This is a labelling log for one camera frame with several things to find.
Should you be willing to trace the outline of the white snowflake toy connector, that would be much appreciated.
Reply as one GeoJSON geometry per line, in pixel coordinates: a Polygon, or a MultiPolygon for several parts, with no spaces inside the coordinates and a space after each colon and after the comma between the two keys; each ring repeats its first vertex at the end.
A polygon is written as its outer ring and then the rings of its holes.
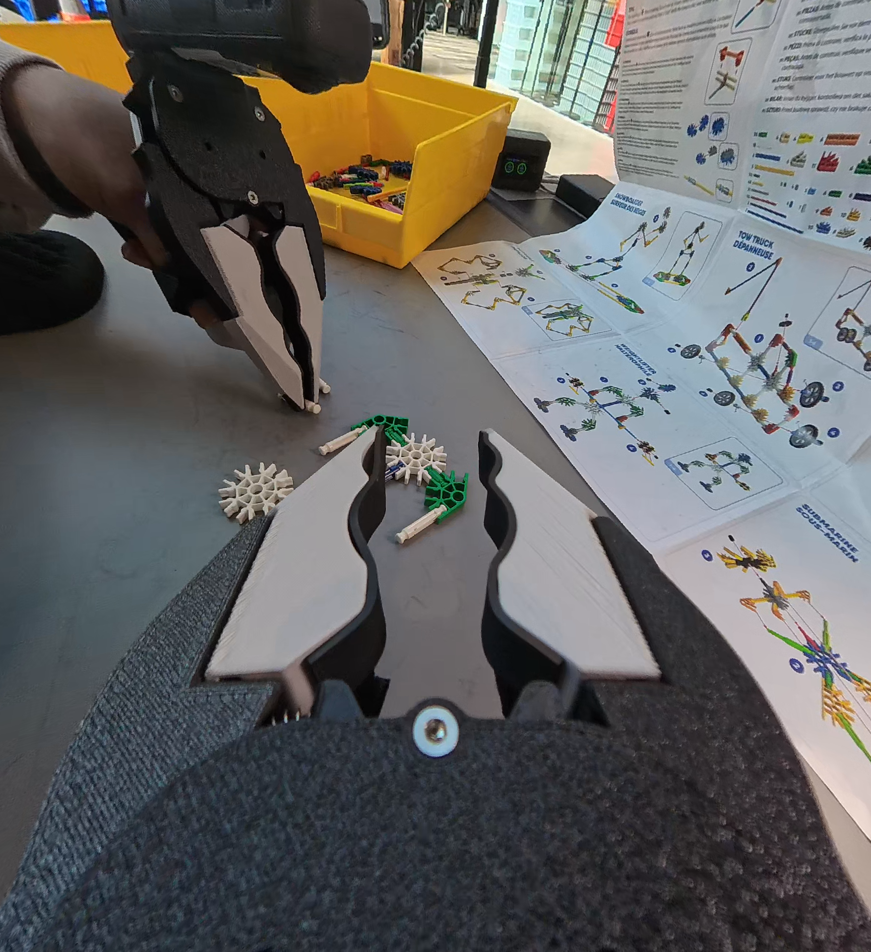
{"type": "Polygon", "coordinates": [[[227,479],[218,490],[219,506],[225,516],[243,525],[255,517],[267,516],[294,490],[294,480],[276,464],[249,465],[234,470],[235,479],[227,479]]]}

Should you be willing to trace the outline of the dark cloth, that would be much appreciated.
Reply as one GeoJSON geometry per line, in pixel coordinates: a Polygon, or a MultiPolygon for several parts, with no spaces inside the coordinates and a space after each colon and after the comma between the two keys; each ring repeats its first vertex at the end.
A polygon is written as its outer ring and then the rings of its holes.
{"type": "Polygon", "coordinates": [[[0,336],[58,327],[99,302],[105,269],[78,238],[0,232],[0,336]]]}

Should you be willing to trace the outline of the black power adapter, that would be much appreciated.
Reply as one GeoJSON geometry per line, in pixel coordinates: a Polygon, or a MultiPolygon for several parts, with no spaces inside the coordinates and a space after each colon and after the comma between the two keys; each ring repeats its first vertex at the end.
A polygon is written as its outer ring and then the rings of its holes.
{"type": "Polygon", "coordinates": [[[609,198],[615,183],[596,174],[562,174],[556,198],[583,220],[589,219],[609,198]]]}

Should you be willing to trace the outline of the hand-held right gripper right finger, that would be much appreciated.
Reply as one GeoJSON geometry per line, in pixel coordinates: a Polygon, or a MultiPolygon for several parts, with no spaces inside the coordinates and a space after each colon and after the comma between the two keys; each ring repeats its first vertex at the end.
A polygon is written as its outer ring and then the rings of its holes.
{"type": "Polygon", "coordinates": [[[492,429],[478,435],[488,569],[481,644],[507,720],[605,720],[596,684],[661,671],[596,514],[492,429]]]}

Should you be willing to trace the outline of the pile of colourful toy pieces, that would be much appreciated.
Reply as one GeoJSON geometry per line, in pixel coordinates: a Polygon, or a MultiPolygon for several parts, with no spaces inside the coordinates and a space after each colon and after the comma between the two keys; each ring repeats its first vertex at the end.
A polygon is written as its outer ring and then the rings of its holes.
{"type": "Polygon", "coordinates": [[[402,216],[413,170],[410,160],[388,160],[367,153],[355,164],[325,174],[312,173],[306,184],[402,216]]]}

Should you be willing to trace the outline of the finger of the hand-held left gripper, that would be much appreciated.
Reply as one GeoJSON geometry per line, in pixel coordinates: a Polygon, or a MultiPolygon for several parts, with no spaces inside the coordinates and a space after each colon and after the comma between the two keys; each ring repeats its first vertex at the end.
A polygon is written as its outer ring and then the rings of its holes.
{"type": "Polygon", "coordinates": [[[223,323],[225,338],[266,371],[282,393],[303,405],[300,370],[283,326],[274,255],[274,241],[283,228],[274,235],[259,233],[253,242],[250,219],[239,217],[204,228],[201,236],[235,307],[235,316],[223,323]]]}
{"type": "Polygon", "coordinates": [[[274,255],[281,279],[283,326],[300,370],[303,405],[318,406],[322,394],[323,299],[303,229],[284,227],[275,238],[274,255]]]}

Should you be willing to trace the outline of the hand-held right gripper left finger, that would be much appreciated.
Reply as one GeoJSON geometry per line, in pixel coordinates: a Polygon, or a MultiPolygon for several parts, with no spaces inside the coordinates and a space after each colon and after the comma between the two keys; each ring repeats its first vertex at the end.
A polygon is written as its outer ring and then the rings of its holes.
{"type": "Polygon", "coordinates": [[[309,715],[323,683],[348,685],[377,717],[386,643],[369,541],[386,508],[385,433],[370,426],[266,520],[216,626],[204,680],[277,684],[277,707],[309,715]]]}

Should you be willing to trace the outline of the black device with green display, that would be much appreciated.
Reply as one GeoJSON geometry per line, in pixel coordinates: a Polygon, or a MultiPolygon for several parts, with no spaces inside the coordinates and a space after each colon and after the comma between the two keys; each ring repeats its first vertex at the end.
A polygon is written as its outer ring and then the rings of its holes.
{"type": "Polygon", "coordinates": [[[551,142],[541,132],[509,128],[498,155],[491,187],[536,192],[546,171],[551,142]]]}

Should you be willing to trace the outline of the folded paper instruction sheet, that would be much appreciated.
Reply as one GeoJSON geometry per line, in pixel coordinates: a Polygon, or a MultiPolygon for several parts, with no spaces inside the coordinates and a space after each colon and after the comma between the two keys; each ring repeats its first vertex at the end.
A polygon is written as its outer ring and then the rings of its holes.
{"type": "Polygon", "coordinates": [[[619,183],[416,267],[871,840],[871,2],[629,2],[619,183]]]}

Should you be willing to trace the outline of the person's left hand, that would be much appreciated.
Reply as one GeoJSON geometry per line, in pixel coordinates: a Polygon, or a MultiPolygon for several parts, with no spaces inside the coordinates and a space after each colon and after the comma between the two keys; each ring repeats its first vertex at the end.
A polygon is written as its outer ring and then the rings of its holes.
{"type": "Polygon", "coordinates": [[[55,200],[71,218],[98,214],[130,237],[123,257],[154,271],[169,257],[149,217],[146,186],[132,152],[131,115],[116,91],[49,65],[25,65],[3,83],[9,131],[24,136],[69,194],[55,200]]]}

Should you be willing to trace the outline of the green white toy connector assembly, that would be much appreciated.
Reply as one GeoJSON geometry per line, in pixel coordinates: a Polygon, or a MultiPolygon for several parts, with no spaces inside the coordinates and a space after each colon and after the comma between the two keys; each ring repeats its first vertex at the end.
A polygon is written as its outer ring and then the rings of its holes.
{"type": "Polygon", "coordinates": [[[410,431],[406,417],[375,414],[350,427],[346,433],[320,445],[321,456],[332,455],[353,444],[364,432],[375,427],[387,441],[384,453],[384,482],[414,482],[421,487],[423,514],[395,534],[405,544],[420,533],[442,524],[467,502],[469,474],[457,476],[448,470],[448,454],[436,438],[410,431]]]}

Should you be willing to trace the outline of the short white toy rod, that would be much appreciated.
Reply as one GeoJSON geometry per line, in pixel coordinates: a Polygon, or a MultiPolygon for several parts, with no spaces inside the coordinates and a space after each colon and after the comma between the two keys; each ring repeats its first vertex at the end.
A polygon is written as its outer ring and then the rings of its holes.
{"type": "Polygon", "coordinates": [[[282,392],[280,393],[280,398],[294,411],[306,411],[312,414],[319,414],[321,412],[321,407],[319,405],[320,396],[328,395],[331,392],[331,387],[322,378],[317,380],[315,386],[315,401],[305,400],[303,405],[298,405],[294,403],[294,401],[287,394],[282,392]]]}

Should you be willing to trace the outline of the yellow plastic bin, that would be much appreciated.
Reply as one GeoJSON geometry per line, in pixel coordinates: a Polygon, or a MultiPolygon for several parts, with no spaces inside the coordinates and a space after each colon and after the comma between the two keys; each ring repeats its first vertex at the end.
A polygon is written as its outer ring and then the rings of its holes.
{"type": "MultiPolygon", "coordinates": [[[[384,4],[373,6],[373,50],[388,38],[384,4]]],[[[126,92],[128,55],[111,24],[0,27],[25,52],[51,54],[67,70],[126,92]]],[[[245,76],[279,121],[303,174],[323,241],[403,268],[488,193],[513,100],[483,89],[370,63],[366,78],[307,95],[271,76],[245,76]],[[306,184],[364,154],[410,160],[402,216],[306,184]]]]}

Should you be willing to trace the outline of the grey desk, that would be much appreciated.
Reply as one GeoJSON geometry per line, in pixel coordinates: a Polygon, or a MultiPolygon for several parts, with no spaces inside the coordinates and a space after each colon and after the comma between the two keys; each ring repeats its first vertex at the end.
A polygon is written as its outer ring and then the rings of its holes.
{"type": "Polygon", "coordinates": [[[170,313],[102,219],[52,227],[91,245],[108,280],[90,316],[0,338],[0,901],[98,690],[234,534],[216,504],[232,469],[276,462],[302,482],[346,411],[395,411],[459,470],[493,427],[608,512],[415,268],[327,250],[334,388],[306,421],[170,313]]]}

